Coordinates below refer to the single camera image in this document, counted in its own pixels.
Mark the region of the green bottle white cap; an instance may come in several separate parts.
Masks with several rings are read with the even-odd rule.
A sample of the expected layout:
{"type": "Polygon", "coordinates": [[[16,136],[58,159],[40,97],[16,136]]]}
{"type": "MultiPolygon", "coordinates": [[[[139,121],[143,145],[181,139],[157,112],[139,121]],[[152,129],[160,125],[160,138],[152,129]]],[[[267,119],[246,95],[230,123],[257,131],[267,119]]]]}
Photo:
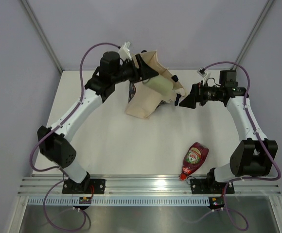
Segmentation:
{"type": "Polygon", "coordinates": [[[179,94],[185,96],[185,90],[183,87],[174,87],[173,80],[166,79],[162,75],[155,76],[153,78],[142,81],[146,87],[160,93],[164,97],[173,97],[179,94]]]}

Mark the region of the red Fairy dish soap bottle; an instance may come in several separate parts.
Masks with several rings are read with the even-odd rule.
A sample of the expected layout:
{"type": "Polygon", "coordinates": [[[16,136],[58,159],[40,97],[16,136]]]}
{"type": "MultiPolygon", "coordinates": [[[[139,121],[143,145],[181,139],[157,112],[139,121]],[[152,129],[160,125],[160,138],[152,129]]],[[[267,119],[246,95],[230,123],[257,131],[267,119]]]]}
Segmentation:
{"type": "Polygon", "coordinates": [[[190,146],[183,158],[182,170],[179,178],[185,180],[188,176],[195,173],[204,164],[208,153],[209,149],[198,142],[195,142],[190,146]]]}

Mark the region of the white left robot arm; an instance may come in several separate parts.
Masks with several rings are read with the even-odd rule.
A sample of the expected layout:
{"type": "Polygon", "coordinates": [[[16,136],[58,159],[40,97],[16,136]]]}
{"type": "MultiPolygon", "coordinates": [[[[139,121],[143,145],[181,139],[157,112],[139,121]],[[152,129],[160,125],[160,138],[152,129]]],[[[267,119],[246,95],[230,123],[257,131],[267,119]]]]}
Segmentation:
{"type": "Polygon", "coordinates": [[[79,100],[52,126],[38,129],[40,153],[67,174],[78,193],[89,190],[90,176],[76,160],[76,150],[71,145],[74,135],[87,117],[114,92],[116,84],[125,81],[138,83],[156,76],[158,72],[140,54],[134,60],[121,62],[117,52],[105,52],[100,65],[84,85],[79,100]]]}

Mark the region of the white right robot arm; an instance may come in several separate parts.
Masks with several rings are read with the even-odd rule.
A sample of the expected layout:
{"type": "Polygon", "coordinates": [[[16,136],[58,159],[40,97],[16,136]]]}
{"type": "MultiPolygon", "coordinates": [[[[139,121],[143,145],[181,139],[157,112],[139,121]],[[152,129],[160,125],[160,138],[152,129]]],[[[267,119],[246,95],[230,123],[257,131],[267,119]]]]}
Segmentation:
{"type": "Polygon", "coordinates": [[[206,178],[191,180],[194,194],[233,194],[233,181],[245,179],[267,180],[278,151],[277,142],[269,140],[261,130],[250,106],[248,87],[239,87],[235,70],[221,70],[219,84],[208,85],[210,73],[204,68],[197,72],[203,80],[192,85],[188,96],[180,107],[195,109],[208,101],[223,103],[239,136],[239,145],[230,157],[229,163],[212,168],[206,178]]]}

